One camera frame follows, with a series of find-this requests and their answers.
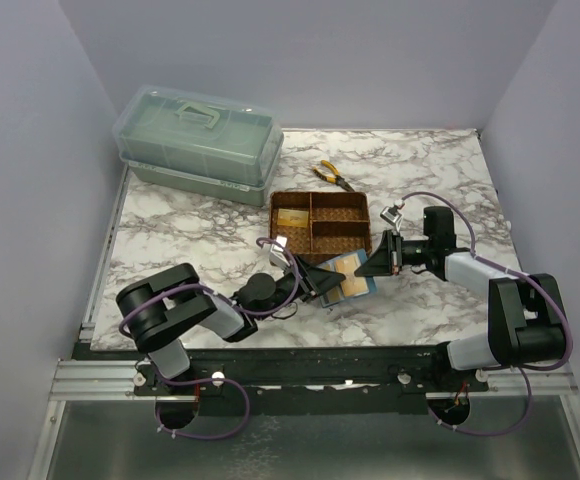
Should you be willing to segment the gold credit card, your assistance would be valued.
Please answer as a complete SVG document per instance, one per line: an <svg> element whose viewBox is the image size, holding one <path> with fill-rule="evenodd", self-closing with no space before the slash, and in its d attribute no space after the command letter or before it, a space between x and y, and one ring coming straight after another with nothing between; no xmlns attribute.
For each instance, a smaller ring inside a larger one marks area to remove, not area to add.
<svg viewBox="0 0 580 480"><path fill-rule="evenodd" d="M342 256L334 261L336 272L346 275L346 280L341 283L346 298L360 296L369 292L366 279L355 275L355 271L360 265L361 262L357 254Z"/></svg>
<svg viewBox="0 0 580 480"><path fill-rule="evenodd" d="M309 226L309 211L280 208L277 214L277 224L283 227L307 228Z"/></svg>
<svg viewBox="0 0 580 480"><path fill-rule="evenodd" d="M338 284L332 289L328 290L322 297L323 303L326 306L335 305L345 299L342 289L342 284Z"/></svg>

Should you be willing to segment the blue leather card holder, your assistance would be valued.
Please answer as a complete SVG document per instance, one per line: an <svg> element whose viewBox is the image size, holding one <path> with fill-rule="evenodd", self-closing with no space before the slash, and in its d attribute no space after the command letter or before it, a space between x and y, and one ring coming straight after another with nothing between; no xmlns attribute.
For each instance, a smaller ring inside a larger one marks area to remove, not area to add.
<svg viewBox="0 0 580 480"><path fill-rule="evenodd" d="M323 308L329 308L354 298L372 295L377 292L373 277L357 277L355 271L368 259L365 250L339 255L319 265L319 268L343 274L345 279L320 297Z"/></svg>

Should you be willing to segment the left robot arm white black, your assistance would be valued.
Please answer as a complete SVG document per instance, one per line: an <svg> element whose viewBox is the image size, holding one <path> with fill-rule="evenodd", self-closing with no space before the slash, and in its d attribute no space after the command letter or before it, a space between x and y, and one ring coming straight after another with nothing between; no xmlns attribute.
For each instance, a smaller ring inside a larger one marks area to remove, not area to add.
<svg viewBox="0 0 580 480"><path fill-rule="evenodd" d="M200 282L189 263L137 281L116 296L120 333L131 339L162 377L172 380L191 367L180 337L200 325L229 343L257 332L257 322L296 301L310 301L340 286L346 276L293 257L279 279L256 273L227 297Z"/></svg>

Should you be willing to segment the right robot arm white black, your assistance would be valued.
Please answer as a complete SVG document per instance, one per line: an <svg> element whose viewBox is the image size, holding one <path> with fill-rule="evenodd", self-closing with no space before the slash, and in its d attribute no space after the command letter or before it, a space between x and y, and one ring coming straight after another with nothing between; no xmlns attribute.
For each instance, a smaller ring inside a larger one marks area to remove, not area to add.
<svg viewBox="0 0 580 480"><path fill-rule="evenodd" d="M451 369L528 368L566 358L572 342L554 277L514 273L458 247L454 212L447 206L424 209L422 240L401 235L398 206L384 208L381 218L391 227L355 270L357 277L396 276L406 266L421 266L425 273L486 299L486 332L441 348Z"/></svg>

